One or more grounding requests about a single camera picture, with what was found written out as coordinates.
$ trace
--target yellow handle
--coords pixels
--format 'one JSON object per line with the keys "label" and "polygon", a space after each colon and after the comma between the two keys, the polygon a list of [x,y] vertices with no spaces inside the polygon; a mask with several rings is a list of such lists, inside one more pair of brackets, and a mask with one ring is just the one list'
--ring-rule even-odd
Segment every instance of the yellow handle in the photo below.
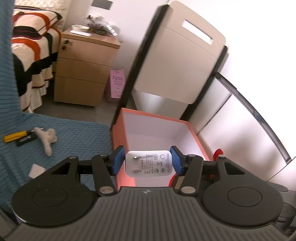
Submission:
{"label": "yellow handle", "polygon": [[25,137],[25,136],[27,136],[27,131],[17,132],[17,133],[3,137],[3,142],[5,142],[5,143],[11,142],[11,141],[17,140],[17,139]]}

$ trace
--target ribbed gray surface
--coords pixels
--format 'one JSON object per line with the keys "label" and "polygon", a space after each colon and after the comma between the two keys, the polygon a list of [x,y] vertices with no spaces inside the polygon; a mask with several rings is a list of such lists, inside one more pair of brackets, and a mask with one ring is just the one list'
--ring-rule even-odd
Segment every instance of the ribbed gray surface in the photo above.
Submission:
{"label": "ribbed gray surface", "polygon": [[8,241],[278,241],[286,240],[273,225],[236,229],[209,217],[196,199],[172,188],[123,187],[98,199],[82,219],[64,227],[38,229],[20,225]]}

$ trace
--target gray floor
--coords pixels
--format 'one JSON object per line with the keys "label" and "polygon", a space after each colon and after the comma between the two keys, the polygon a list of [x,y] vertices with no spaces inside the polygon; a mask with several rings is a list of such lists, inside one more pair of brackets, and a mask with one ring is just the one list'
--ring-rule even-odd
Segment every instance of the gray floor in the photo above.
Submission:
{"label": "gray floor", "polygon": [[53,82],[51,82],[47,88],[47,94],[42,97],[42,106],[35,109],[35,113],[77,121],[91,121],[108,126],[111,125],[117,107],[116,103],[107,103],[104,98],[98,107],[54,102],[53,89]]}

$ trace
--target bed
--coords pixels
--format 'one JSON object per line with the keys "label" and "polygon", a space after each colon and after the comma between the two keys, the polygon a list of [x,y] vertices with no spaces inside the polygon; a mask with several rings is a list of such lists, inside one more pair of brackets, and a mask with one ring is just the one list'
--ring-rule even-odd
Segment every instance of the bed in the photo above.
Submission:
{"label": "bed", "polygon": [[71,0],[16,0],[11,49],[23,111],[42,105],[60,44],[61,31]]}

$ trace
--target logo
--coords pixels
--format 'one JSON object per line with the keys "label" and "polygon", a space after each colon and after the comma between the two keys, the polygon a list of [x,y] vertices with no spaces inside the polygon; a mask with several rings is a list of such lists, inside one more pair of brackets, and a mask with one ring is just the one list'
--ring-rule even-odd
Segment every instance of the logo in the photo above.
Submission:
{"label": "logo", "polygon": [[148,190],[148,189],[146,189],[146,190],[144,190],[144,191],[142,191],[142,192],[145,193],[145,194],[149,194],[149,193],[151,193],[151,191]]}

